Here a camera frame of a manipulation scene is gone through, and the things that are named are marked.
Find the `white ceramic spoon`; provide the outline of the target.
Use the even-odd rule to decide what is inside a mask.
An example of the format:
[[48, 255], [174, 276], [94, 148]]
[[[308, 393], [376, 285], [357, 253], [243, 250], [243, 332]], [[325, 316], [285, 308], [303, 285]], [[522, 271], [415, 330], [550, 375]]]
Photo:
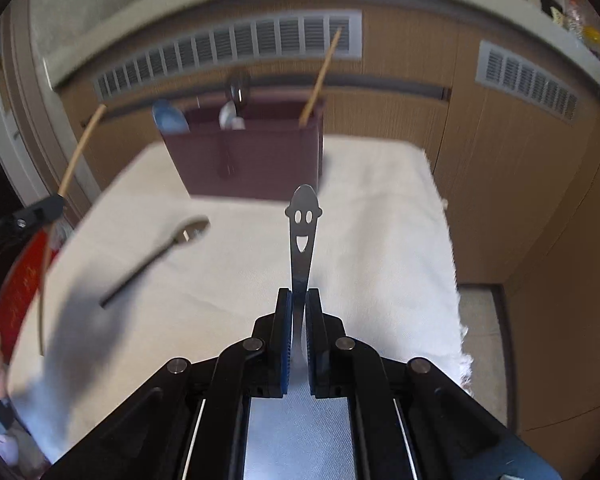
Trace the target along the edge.
[[220, 109], [219, 126], [222, 130], [245, 130], [244, 118], [238, 115], [234, 102], [227, 101]]

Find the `white table cloth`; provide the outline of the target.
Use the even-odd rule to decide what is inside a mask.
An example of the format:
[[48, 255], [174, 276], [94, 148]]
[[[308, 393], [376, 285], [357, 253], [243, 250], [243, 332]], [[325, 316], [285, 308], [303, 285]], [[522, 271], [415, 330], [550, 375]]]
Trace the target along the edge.
[[[463, 352], [448, 222], [421, 148], [328, 136], [310, 283], [323, 309], [382, 356], [423, 356], [459, 385]], [[159, 367], [202, 361], [247, 336], [290, 284], [284, 202], [190, 196], [160, 143], [145, 148], [62, 246], [8, 371], [23, 426], [58, 460]], [[106, 309], [99, 301], [174, 230], [172, 248]]]

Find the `wooden kitchen cabinet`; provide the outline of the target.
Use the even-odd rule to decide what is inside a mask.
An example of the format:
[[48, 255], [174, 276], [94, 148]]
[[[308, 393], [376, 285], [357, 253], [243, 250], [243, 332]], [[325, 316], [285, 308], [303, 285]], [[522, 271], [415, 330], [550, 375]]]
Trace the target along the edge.
[[[327, 9], [363, 12], [363, 54], [332, 64], [325, 127], [411, 141], [430, 156], [458, 281], [503, 289], [518, 430], [527, 440], [600, 430], [600, 92], [539, 40], [449, 3], [225, 1], [120, 32], [59, 85], [62, 105], [82, 127], [94, 76], [138, 50], [248, 16]], [[573, 121], [477, 84], [481, 40], [568, 84]]]

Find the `long grey vent grille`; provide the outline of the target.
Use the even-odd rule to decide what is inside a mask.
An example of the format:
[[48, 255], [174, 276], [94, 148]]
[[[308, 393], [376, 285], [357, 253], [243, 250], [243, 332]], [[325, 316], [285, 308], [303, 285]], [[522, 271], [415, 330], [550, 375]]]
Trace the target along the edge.
[[363, 54], [363, 12], [327, 9], [248, 16], [192, 29], [138, 50], [92, 79], [96, 99], [107, 102], [163, 79], [278, 58], [321, 58], [333, 39], [336, 58]]

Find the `black-handled metal spoon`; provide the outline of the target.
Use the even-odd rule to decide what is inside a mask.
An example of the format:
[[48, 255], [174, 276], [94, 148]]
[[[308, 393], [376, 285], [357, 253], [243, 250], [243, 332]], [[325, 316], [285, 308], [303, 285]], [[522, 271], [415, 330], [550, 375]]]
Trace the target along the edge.
[[196, 242], [198, 238], [204, 235], [208, 230], [210, 220], [208, 217], [196, 217], [186, 221], [178, 226], [171, 234], [170, 238], [160, 247], [156, 248], [151, 254], [143, 258], [133, 270], [114, 285], [114, 288], [106, 293], [99, 301], [99, 305], [106, 309], [111, 301], [131, 286], [154, 262], [166, 255], [172, 248]]

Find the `small grey vent grille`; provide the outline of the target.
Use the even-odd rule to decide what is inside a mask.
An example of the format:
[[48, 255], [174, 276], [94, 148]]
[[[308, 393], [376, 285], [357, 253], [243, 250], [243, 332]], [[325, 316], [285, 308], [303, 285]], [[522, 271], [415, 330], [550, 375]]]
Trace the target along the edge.
[[479, 44], [475, 82], [572, 122], [579, 96], [568, 84], [522, 56], [492, 42]]

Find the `red floor mat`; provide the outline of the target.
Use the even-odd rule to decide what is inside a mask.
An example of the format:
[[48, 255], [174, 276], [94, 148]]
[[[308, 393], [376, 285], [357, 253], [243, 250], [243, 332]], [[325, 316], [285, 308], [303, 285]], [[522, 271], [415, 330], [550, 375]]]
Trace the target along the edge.
[[9, 270], [0, 290], [1, 350], [6, 363], [14, 354], [29, 306], [40, 286], [42, 259], [48, 240], [46, 229], [37, 232]]

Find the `maroon plastic utensil caddy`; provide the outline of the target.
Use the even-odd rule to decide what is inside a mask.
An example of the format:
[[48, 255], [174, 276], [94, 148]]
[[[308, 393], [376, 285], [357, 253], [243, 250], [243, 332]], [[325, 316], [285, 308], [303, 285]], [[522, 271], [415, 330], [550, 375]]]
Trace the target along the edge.
[[222, 130], [219, 105], [178, 108], [189, 132], [158, 131], [189, 194], [288, 202], [302, 184], [318, 188], [322, 175], [324, 101], [300, 128], [303, 107], [253, 100], [239, 113], [245, 130]]

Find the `orange-lid jar on counter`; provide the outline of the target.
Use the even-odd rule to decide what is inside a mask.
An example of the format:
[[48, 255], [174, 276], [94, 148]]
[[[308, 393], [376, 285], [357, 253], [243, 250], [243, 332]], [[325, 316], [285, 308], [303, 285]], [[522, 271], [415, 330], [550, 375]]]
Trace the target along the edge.
[[591, 25], [582, 28], [582, 39], [588, 50], [600, 58], [600, 31]]

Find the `metal smiley-face spoon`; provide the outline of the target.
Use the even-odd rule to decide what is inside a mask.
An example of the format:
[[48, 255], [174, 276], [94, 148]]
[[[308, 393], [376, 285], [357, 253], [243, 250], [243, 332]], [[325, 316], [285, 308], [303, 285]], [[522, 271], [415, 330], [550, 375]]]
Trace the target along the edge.
[[285, 209], [289, 222], [289, 247], [294, 337], [300, 337], [306, 291], [308, 290], [317, 221], [323, 214], [314, 188], [300, 185]]

